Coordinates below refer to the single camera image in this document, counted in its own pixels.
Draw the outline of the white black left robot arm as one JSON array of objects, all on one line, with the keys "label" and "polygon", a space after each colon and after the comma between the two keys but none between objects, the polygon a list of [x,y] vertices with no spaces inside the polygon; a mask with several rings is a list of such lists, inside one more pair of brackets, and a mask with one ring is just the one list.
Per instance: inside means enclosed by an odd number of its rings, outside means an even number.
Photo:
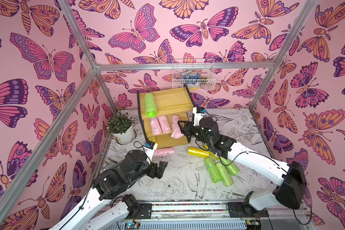
[{"label": "white black left robot arm", "polygon": [[141,214],[140,203],[125,194],[144,176],[161,179],[168,163],[153,163],[142,150],[131,150],[124,160],[110,163],[94,180],[88,194],[57,224],[54,230],[100,230]]}]

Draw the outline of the pink bag roll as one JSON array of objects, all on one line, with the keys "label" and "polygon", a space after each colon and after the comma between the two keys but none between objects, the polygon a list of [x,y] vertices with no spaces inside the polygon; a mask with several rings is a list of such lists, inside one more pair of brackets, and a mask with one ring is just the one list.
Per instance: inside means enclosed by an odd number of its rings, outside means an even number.
[{"label": "pink bag roll", "polygon": [[172,116],[172,135],[171,137],[174,139],[179,139],[184,136],[184,134],[181,132],[178,121],[180,120],[180,117],[178,115]]},{"label": "pink bag roll", "polygon": [[159,135],[162,133],[160,123],[156,117],[150,118],[149,122],[152,135]]},{"label": "pink bag roll", "polygon": [[171,127],[170,127],[167,116],[158,117],[158,121],[159,121],[162,132],[164,134],[170,133]]},{"label": "pink bag roll", "polygon": [[154,152],[153,157],[159,158],[159,157],[172,156],[174,154],[175,154],[174,148],[162,148],[162,149],[157,149]]}]

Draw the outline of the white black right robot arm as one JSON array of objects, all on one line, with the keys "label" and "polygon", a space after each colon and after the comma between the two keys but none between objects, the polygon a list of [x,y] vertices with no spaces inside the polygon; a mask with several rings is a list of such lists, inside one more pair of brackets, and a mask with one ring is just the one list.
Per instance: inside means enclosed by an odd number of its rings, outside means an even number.
[{"label": "white black right robot arm", "polygon": [[242,164],[274,183],[272,188],[247,195],[246,199],[252,209],[262,211],[279,205],[292,210],[300,209],[308,183],[299,163],[272,159],[220,134],[218,124],[210,117],[202,118],[198,124],[181,120],[177,123],[182,134],[201,142],[220,160]]}]

